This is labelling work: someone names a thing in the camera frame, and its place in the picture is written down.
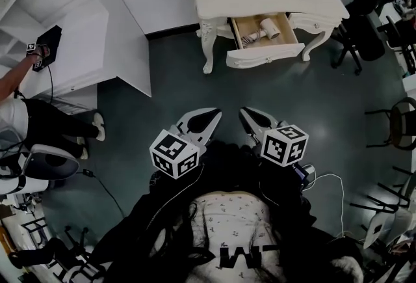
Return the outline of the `white hair dryer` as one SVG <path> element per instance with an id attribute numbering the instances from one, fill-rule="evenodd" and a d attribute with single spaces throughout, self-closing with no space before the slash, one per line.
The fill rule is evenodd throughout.
<path id="1" fill-rule="evenodd" d="M 271 18 L 265 18 L 260 22 L 260 28 L 252 34 L 248 34 L 241 38 L 242 46 L 247 47 L 260 39 L 267 37 L 269 40 L 273 40 L 280 35 L 281 31 L 274 24 Z"/>

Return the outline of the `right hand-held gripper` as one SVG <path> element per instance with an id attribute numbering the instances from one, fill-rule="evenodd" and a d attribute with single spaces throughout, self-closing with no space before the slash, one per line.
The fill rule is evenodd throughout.
<path id="1" fill-rule="evenodd" d="M 245 132 L 261 144 L 260 156 L 281 167 L 302 160 L 309 135 L 295 124 L 280 123 L 271 115 L 251 107 L 241 107 L 239 119 Z"/>

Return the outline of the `round brown stool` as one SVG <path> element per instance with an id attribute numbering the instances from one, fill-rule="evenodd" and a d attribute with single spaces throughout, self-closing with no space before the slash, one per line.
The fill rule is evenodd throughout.
<path id="1" fill-rule="evenodd" d="M 365 111 L 365 115 L 380 113 L 385 114 L 389 119 L 389 137 L 383 144 L 367 144 L 366 148 L 382 148 L 393 145 L 403 151 L 416 149 L 416 99 L 405 97 L 390 109 Z M 404 137 L 414 137 L 414 139 L 408 145 L 401 145 Z"/>

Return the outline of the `person's left forearm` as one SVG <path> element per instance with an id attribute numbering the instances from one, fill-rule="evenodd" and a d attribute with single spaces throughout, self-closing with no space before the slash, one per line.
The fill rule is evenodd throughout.
<path id="1" fill-rule="evenodd" d="M 171 202 L 175 202 L 191 192 L 201 179 L 202 174 L 203 167 L 197 168 L 196 172 L 191 172 L 191 176 L 185 176 L 178 180 L 171 180 L 169 177 L 165 175 L 162 176 L 161 173 L 156 172 L 151 178 L 149 193 L 154 196 L 154 200 L 157 202 L 158 206 L 149 225 L 153 223 L 157 216 L 162 213 Z"/>

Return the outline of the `white chair with grey seat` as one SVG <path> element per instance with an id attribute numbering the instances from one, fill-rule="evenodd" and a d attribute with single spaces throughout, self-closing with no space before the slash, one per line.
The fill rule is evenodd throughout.
<path id="1" fill-rule="evenodd" d="M 43 144 L 21 148 L 0 158 L 0 195 L 41 193 L 78 169 L 78 160 L 60 148 Z"/>

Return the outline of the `black jacket with white lining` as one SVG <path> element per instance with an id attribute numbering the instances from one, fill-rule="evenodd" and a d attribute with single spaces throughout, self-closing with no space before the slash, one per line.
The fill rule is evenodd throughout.
<path id="1" fill-rule="evenodd" d="M 70 283 L 363 283 L 358 247 L 315 227 L 295 170 L 247 146 L 212 142 L 149 184 Z"/>

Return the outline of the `white printed shirt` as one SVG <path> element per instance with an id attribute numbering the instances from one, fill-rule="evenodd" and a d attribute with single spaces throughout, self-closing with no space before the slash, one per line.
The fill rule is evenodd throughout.
<path id="1" fill-rule="evenodd" d="M 195 204 L 194 244 L 208 241 L 213 259 L 196 266 L 186 283 L 285 283 L 264 202 L 248 193 L 209 193 Z"/>

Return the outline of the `white chair with black legs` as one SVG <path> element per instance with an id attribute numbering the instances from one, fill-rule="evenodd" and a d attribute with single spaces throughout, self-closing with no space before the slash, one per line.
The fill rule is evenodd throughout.
<path id="1" fill-rule="evenodd" d="M 395 172 L 406 176 L 404 183 L 387 186 L 378 183 L 377 186 L 393 195 L 397 200 L 388 204 L 384 200 L 368 195 L 374 206 L 364 206 L 351 203 L 354 208 L 374 212 L 368 226 L 363 226 L 365 237 L 362 242 L 363 248 L 368 249 L 380 241 L 384 245 L 392 245 L 402 235 L 416 229 L 416 170 L 408 171 L 394 166 Z"/>

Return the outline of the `large white wooden drawer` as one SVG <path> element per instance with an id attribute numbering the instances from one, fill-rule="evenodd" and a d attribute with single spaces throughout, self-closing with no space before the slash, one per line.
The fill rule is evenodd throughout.
<path id="1" fill-rule="evenodd" d="M 241 38 L 256 32 L 260 28 L 260 22 L 265 18 L 272 19 L 281 31 L 280 35 L 273 40 L 264 37 L 247 47 L 243 47 Z M 305 47 L 303 43 L 299 43 L 284 12 L 231 18 L 230 27 L 237 45 L 235 50 L 227 53 L 226 64 L 230 68 L 248 69 L 279 59 L 296 57 Z"/>

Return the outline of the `white open shelf cabinet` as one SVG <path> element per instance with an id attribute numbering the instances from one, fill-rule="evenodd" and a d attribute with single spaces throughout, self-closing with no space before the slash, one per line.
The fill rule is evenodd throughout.
<path id="1" fill-rule="evenodd" d="M 58 26 L 55 61 L 30 71 L 19 89 L 70 115 L 96 109 L 97 84 L 109 78 L 103 61 L 108 17 L 98 0 L 0 0 L 0 77 L 24 58 L 28 44 Z"/>

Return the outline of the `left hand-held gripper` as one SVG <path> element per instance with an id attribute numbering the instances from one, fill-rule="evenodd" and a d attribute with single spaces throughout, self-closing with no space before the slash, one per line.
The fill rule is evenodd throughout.
<path id="1" fill-rule="evenodd" d="M 153 166 L 175 180 L 196 168 L 221 118 L 222 112 L 216 107 L 185 113 L 171 126 L 171 133 L 163 129 L 150 146 Z M 188 137 L 193 144 L 180 136 Z"/>

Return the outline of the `person's right forearm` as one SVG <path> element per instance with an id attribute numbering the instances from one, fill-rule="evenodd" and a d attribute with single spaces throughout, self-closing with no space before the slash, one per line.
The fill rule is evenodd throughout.
<path id="1" fill-rule="evenodd" d="M 311 204 L 303 190 L 309 185 L 307 178 L 315 171 L 313 165 L 295 163 L 281 167 L 262 159 L 259 171 L 259 189 L 268 202 L 287 217 L 309 217 Z"/>

